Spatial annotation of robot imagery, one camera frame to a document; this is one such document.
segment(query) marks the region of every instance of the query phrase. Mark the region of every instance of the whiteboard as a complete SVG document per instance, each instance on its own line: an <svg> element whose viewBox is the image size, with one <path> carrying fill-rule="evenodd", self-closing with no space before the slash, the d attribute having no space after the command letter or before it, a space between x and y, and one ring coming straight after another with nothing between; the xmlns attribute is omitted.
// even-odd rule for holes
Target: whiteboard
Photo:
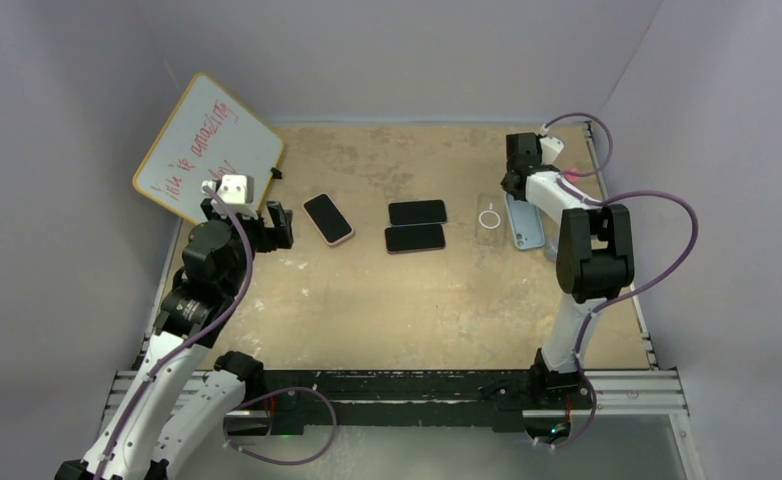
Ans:
<svg viewBox="0 0 782 480"><path fill-rule="evenodd" d="M253 177L258 210L282 140L205 73L191 80L132 179L142 195L193 222L206 220L203 180Z"/></svg>

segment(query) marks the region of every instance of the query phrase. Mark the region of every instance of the black smartphone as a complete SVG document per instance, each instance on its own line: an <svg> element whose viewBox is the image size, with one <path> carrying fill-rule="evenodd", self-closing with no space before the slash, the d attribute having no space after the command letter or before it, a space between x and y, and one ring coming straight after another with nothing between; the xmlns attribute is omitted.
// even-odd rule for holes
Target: black smartphone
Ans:
<svg viewBox="0 0 782 480"><path fill-rule="evenodd" d="M445 246L444 228L437 223L385 229L385 248L388 253L440 250Z"/></svg>
<svg viewBox="0 0 782 480"><path fill-rule="evenodd" d="M322 193L303 204L303 210L311 219L320 236L330 247L334 247L352 237L353 227L338 210L329 195Z"/></svg>
<svg viewBox="0 0 782 480"><path fill-rule="evenodd" d="M421 200L398 202L388 205L391 225L423 225L426 223L447 223L447 209L444 200Z"/></svg>

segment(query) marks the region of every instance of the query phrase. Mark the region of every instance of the smartphone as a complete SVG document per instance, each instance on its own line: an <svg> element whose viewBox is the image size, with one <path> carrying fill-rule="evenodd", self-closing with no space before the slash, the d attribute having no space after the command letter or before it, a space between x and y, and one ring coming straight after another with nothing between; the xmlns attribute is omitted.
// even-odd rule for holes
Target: smartphone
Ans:
<svg viewBox="0 0 782 480"><path fill-rule="evenodd" d="M426 223L447 223L447 210L443 200L421 200L398 202L388 205L391 225L423 225Z"/></svg>
<svg viewBox="0 0 782 480"><path fill-rule="evenodd" d="M515 247L518 250L543 247L544 228L541 226L541 215L538 213L538 207L529 202L515 200L508 193L505 200Z"/></svg>
<svg viewBox="0 0 782 480"><path fill-rule="evenodd" d="M335 206L335 202L325 193L304 203L303 210L330 247L338 245L355 234L353 227Z"/></svg>
<svg viewBox="0 0 782 480"><path fill-rule="evenodd" d="M385 229L385 248L388 253L440 250L445 245L444 228L437 223Z"/></svg>

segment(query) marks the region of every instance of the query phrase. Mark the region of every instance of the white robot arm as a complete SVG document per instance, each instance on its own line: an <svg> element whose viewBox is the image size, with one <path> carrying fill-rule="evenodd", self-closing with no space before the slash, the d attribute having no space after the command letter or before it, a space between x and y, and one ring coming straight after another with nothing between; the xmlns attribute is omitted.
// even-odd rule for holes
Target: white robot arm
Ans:
<svg viewBox="0 0 782 480"><path fill-rule="evenodd" d="M560 181L561 173L552 163L562 147L561 141L549 136L507 136L507 171L501 182L507 193L537 206L560 228L556 272L564 294L553 331L536 358L545 376L575 374L577 355L583 358L597 323L592 317L583 333L585 318L606 299L616 297L634 275L629 212L621 205L603 206ZM594 236L608 246L593 250Z"/></svg>
<svg viewBox="0 0 782 480"><path fill-rule="evenodd" d="M252 211L251 178L224 175L221 181L203 186L217 191L237 214L237 224L223 218L219 204L203 201L208 221L189 234L182 251L183 267L161 304L155 334L127 395L82 460L63 463L56 480L175 477L226 413L267 393L263 364L249 355L228 352L215 362L216 371L208 375L205 386L171 418L183 387L225 325L222 315L240 296L240 286L250 274L246 256L291 248L294 242L291 211L278 202L267 202L272 227L265 226L264 219ZM252 251L245 249L239 228ZM193 343L185 346L192 338Z"/></svg>

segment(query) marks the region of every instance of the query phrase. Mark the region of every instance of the white wall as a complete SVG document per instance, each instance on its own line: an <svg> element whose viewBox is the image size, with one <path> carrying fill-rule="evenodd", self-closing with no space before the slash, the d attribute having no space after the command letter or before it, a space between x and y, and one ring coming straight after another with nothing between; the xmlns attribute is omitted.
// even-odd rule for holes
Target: white wall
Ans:
<svg viewBox="0 0 782 480"><path fill-rule="evenodd" d="M643 305L707 477L782 478L782 1L665 1L602 115L611 192L668 190L700 216L694 254ZM688 224L630 206L646 281Z"/></svg>
<svg viewBox="0 0 782 480"><path fill-rule="evenodd" d="M145 32L0 0L0 479L81 457L140 346L174 220L131 178L178 98Z"/></svg>
<svg viewBox="0 0 782 480"><path fill-rule="evenodd" d="M598 111L661 0L138 0L183 86L263 119L546 120Z"/></svg>

